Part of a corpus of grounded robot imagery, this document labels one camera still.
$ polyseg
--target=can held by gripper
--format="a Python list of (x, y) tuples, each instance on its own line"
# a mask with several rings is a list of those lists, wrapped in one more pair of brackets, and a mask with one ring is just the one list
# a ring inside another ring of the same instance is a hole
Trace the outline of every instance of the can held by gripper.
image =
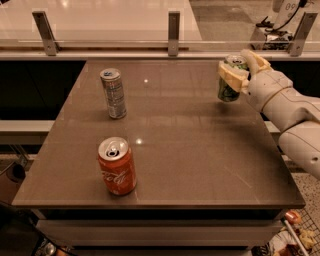
[(120, 119), (127, 114), (121, 73), (118, 69), (107, 68), (100, 72), (100, 78), (105, 92), (109, 115)]
[[(224, 59), (224, 63), (232, 68), (248, 70), (247, 60), (238, 55), (229, 55)], [(221, 77), (219, 79), (218, 98), (224, 102), (235, 101), (240, 93), (233, 90)]]
[(128, 142), (120, 137), (104, 140), (98, 149), (103, 180), (115, 195), (131, 192), (137, 183), (133, 156)]

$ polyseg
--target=can lid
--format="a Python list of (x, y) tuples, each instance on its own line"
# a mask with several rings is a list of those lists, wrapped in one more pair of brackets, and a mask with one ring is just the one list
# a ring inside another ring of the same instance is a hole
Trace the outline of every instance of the can lid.
[(239, 55), (228, 55), (226, 61), (231, 67), (247, 64), (247, 60)]
[(106, 81), (112, 81), (120, 77), (120, 71), (115, 68), (107, 68), (100, 72), (100, 77)]
[(99, 156), (106, 161), (121, 159), (129, 149), (128, 142), (120, 137), (110, 137), (99, 146)]

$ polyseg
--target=metal bracket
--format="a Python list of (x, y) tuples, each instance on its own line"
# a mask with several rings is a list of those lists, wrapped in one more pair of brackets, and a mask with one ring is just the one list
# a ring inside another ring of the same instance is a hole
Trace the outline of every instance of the metal bracket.
[(56, 56), (60, 48), (55, 42), (46, 13), (44, 11), (35, 11), (32, 12), (32, 15), (37, 24), (46, 54), (48, 56)]
[(317, 15), (318, 13), (314, 12), (305, 12), (303, 14), (303, 17), (294, 35), (292, 43), (290, 44), (288, 49), (290, 56), (295, 57), (301, 55), (304, 44), (309, 35), (310, 29), (315, 19), (317, 18)]
[(169, 12), (168, 55), (179, 53), (180, 12)]

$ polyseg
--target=silver can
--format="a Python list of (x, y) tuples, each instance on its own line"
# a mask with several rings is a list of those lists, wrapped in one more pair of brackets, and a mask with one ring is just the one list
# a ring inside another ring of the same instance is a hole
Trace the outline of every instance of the silver can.
[(105, 92), (109, 115), (120, 119), (127, 114), (121, 73), (118, 69), (107, 68), (100, 72), (100, 78)]

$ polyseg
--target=glass panel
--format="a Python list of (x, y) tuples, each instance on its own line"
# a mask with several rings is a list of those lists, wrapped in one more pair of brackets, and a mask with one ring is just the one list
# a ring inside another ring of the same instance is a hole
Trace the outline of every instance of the glass panel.
[[(257, 46), (263, 47), (268, 40), (293, 36), (304, 12), (320, 10), (319, 1), (308, 0), (284, 28), (292, 34), (266, 39), (265, 28), (256, 24), (265, 18), (265, 22), (278, 25), (286, 21), (288, 13), (275, 8), (281, 1), (2, 0), (0, 46), (42, 47), (32, 12), (45, 11), (62, 47), (166, 47), (168, 13), (179, 11), (180, 43), (189, 51), (238, 51), (252, 45), (259, 50)], [(298, 2), (289, 1), (291, 15)], [(320, 51), (320, 17), (307, 38), (305, 51)]]

